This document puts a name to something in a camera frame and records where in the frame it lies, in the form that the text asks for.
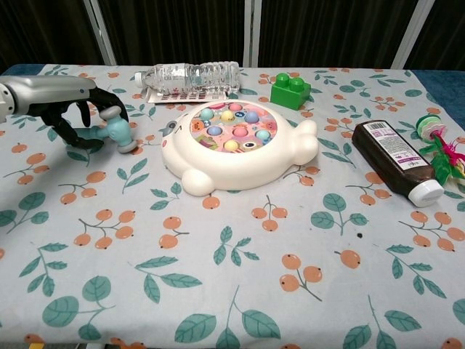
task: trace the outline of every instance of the robotic arm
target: robotic arm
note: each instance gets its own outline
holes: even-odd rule
[[[121,109],[121,118],[128,121],[124,104],[116,95],[99,89],[90,79],[75,76],[0,76],[0,123],[6,115],[40,116],[66,143],[81,149],[103,145],[100,139],[79,137],[62,118],[69,106],[76,103],[85,127],[90,125],[87,102],[99,112],[112,106]]]

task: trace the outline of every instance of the cat toy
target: cat toy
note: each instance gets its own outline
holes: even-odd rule
[[[444,185],[449,177],[465,179],[465,155],[456,152],[457,143],[444,140],[447,127],[438,115],[428,114],[416,123],[420,138],[429,143],[419,150],[421,155],[433,153],[431,165],[436,172],[436,180]]]

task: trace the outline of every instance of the barcode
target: barcode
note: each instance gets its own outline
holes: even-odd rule
[[[375,122],[367,125],[369,129],[383,129],[385,126],[382,122]]]

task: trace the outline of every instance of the brown bottle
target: brown bottle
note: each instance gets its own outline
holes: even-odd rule
[[[429,206],[444,193],[433,166],[384,120],[358,124],[352,142],[386,185],[416,206]]]

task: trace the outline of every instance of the colorful mole button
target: colorful mole button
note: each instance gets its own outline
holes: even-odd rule
[[[221,121],[232,121],[234,118],[234,113],[232,111],[223,111],[220,117]]]
[[[191,132],[197,132],[203,129],[205,125],[203,125],[203,122],[200,120],[192,120],[190,123],[190,131]]]
[[[236,127],[232,131],[232,134],[235,135],[236,137],[245,137],[246,135],[248,135],[248,131],[247,131],[247,128],[245,127]]]
[[[228,140],[224,147],[227,151],[236,151],[239,148],[239,143],[237,143],[235,140]]]
[[[230,104],[230,111],[240,111],[242,109],[242,105],[237,103]]]
[[[257,122],[259,122],[259,114],[257,114],[255,111],[249,111],[246,114],[244,120],[246,120],[246,122],[248,122],[249,124],[256,124]]]
[[[259,140],[267,140],[271,137],[271,134],[266,129],[261,129],[255,132],[255,137],[257,137]]]
[[[210,120],[214,117],[214,112],[210,108],[205,108],[201,111],[201,120]]]
[[[222,132],[223,132],[223,130],[221,129],[221,127],[218,127],[218,126],[209,127],[209,128],[206,130],[206,133],[208,133],[208,134],[211,135],[211,136],[218,136],[218,135],[220,135]]]

